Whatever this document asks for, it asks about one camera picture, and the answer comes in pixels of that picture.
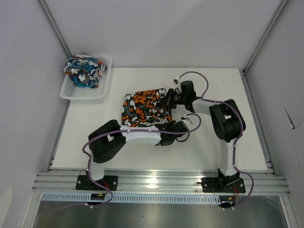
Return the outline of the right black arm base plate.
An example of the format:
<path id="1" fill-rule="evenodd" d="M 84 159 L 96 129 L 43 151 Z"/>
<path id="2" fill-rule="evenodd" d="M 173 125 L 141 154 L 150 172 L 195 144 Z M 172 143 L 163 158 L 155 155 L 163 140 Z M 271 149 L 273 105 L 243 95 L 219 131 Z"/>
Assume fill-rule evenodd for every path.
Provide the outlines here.
<path id="1" fill-rule="evenodd" d="M 197 182 L 202 186 L 204 193 L 245 193 L 246 188 L 244 180 L 239 178 L 232 183 L 226 184 L 223 180 L 216 177 L 201 178 L 200 182 Z"/>

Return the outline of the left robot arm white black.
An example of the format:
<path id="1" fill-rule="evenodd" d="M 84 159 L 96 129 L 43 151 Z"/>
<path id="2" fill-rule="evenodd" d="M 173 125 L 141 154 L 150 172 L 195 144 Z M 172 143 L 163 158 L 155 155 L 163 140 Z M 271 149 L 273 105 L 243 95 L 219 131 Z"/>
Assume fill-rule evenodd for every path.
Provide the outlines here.
<path id="1" fill-rule="evenodd" d="M 88 136 L 92 160 L 86 184 L 93 190 L 100 189 L 103 185 L 105 163 L 125 145 L 168 146 L 188 133 L 191 126 L 192 121 L 186 117 L 178 122 L 149 127 L 122 126 L 117 120 L 108 121 Z"/>

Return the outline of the orange black camouflage shorts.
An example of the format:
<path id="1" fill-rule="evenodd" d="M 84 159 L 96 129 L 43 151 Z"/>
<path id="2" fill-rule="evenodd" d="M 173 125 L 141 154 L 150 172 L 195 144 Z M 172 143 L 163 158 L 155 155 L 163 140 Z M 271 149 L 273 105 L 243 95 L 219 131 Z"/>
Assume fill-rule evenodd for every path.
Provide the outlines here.
<path id="1" fill-rule="evenodd" d="M 165 88 L 126 94 L 122 107 L 122 125 L 149 127 L 172 122 L 171 109 L 159 106 L 165 96 Z"/>

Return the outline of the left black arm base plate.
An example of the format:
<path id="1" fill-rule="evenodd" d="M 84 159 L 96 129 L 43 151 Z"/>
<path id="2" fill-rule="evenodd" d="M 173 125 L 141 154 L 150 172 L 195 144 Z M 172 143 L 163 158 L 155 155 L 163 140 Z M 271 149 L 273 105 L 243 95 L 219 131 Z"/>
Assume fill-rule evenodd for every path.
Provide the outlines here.
<path id="1" fill-rule="evenodd" d="M 118 186 L 118 176 L 104 176 L 101 180 L 96 180 L 99 185 L 107 187 L 111 191 L 116 191 Z M 104 190 L 92 183 L 87 175 L 79 175 L 76 181 L 76 190 Z"/>

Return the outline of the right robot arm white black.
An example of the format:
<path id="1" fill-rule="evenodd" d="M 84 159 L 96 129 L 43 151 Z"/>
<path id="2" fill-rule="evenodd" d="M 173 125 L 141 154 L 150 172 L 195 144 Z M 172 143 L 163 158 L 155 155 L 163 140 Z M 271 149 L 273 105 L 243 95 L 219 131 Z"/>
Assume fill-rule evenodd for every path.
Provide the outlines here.
<path id="1" fill-rule="evenodd" d="M 216 178 L 202 178 L 204 192 L 232 192 L 240 187 L 245 192 L 244 181 L 237 169 L 238 141 L 246 129 L 245 121 L 233 99 L 209 100 L 196 96 L 192 81 L 181 83 L 181 90 L 169 89 L 159 106 L 175 109 L 184 105 L 186 110 L 211 117 L 215 135 L 221 142 L 221 158 Z"/>

